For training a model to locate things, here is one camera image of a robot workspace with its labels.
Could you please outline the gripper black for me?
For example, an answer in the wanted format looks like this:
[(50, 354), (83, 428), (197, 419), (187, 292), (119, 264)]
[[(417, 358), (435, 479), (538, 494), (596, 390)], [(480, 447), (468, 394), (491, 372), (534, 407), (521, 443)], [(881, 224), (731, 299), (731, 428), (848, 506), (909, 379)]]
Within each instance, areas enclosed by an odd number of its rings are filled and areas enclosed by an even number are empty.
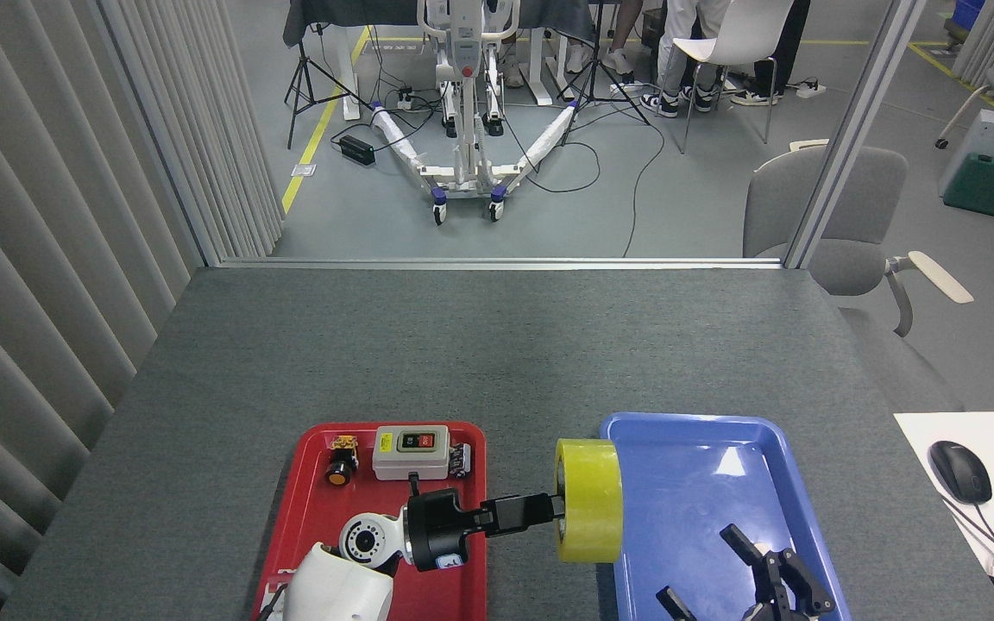
[(481, 508), (470, 511), (459, 506), (455, 488), (420, 492), (409, 498), (411, 564), (420, 573), (464, 566), (469, 561), (469, 535), (524, 533), (564, 516), (563, 496), (547, 492), (486, 499)]

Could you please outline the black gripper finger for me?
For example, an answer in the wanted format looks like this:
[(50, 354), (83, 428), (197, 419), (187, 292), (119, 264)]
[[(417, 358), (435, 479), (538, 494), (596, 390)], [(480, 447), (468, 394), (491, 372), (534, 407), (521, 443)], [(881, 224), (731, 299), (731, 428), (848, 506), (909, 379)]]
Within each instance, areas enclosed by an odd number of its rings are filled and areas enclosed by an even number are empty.
[(817, 620), (836, 610), (832, 594), (793, 548), (761, 553), (733, 524), (722, 528), (720, 537), (751, 569), (756, 586), (756, 604), (743, 620)]
[(687, 607), (683, 599), (670, 586), (664, 586), (657, 593), (657, 602), (666, 610), (670, 620), (694, 621), (695, 614)]

